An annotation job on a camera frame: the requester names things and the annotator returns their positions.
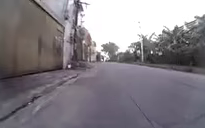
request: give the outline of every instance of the street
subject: street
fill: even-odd
[[[39,100],[0,127],[205,128],[205,75],[100,63]]]

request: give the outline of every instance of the building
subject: building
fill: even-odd
[[[0,0],[0,79],[66,66],[73,54],[73,3]]]

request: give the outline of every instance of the tree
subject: tree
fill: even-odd
[[[128,46],[129,52],[134,54],[134,61],[138,61],[140,59],[140,50],[141,50],[141,43],[140,42],[133,42]]]
[[[101,47],[102,51],[109,56],[111,61],[115,61],[115,59],[117,59],[117,52],[119,47],[115,43],[109,42],[102,44]]]

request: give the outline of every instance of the vegetation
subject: vegetation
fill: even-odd
[[[108,55],[110,61],[117,61],[117,52],[119,47],[112,42],[102,44],[102,51]]]
[[[139,37],[140,41],[131,43],[125,52],[116,54],[118,46],[114,43],[102,45],[103,51],[120,62],[137,62],[141,61],[143,44],[146,63],[205,67],[205,16],[196,16],[185,27],[175,26],[173,30],[164,27],[160,35]]]

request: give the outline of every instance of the gray wall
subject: gray wall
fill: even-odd
[[[0,0],[0,78],[62,68],[63,27],[30,0]]]

